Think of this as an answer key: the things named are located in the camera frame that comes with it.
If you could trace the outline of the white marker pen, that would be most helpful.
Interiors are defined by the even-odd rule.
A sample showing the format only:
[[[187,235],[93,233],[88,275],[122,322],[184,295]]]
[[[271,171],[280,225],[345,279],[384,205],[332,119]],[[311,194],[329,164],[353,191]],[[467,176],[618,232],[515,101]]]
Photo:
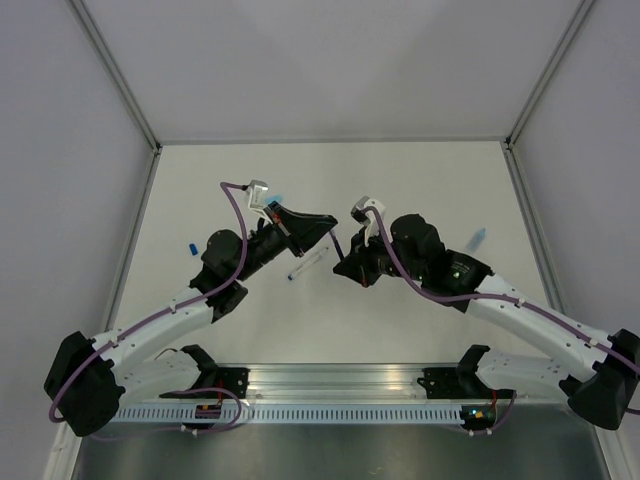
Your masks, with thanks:
[[[303,261],[296,266],[291,272],[287,274],[288,281],[294,281],[297,277],[299,277],[303,272],[305,272],[308,268],[318,263],[320,260],[324,258],[324,256],[329,251],[328,246],[323,246],[317,251],[306,256]]]

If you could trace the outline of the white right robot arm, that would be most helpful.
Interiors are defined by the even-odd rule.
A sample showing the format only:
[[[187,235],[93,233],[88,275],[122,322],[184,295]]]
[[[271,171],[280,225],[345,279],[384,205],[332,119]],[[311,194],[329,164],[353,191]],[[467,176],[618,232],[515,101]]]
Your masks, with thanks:
[[[510,390],[557,398],[583,420],[616,430],[633,413],[639,385],[639,337],[593,328],[522,294],[492,268],[450,250],[418,214],[386,228],[374,206],[356,207],[360,224],[335,274],[371,287],[382,276],[400,277],[420,297],[486,320],[547,355],[546,360],[470,347],[456,367],[464,395]]]

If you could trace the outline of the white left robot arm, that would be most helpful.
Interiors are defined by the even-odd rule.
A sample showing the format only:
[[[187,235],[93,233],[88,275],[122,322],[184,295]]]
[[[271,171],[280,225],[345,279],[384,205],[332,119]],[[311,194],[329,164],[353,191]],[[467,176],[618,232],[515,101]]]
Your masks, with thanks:
[[[79,331],[66,336],[44,382],[50,420],[86,437],[140,400],[186,390],[197,398],[211,395],[217,366],[203,349],[183,347],[165,360],[152,354],[230,314],[248,294],[243,281],[284,251],[304,256],[338,223],[331,215],[294,212],[277,202],[263,212],[266,223],[256,231],[214,232],[200,272],[147,318],[90,338]]]

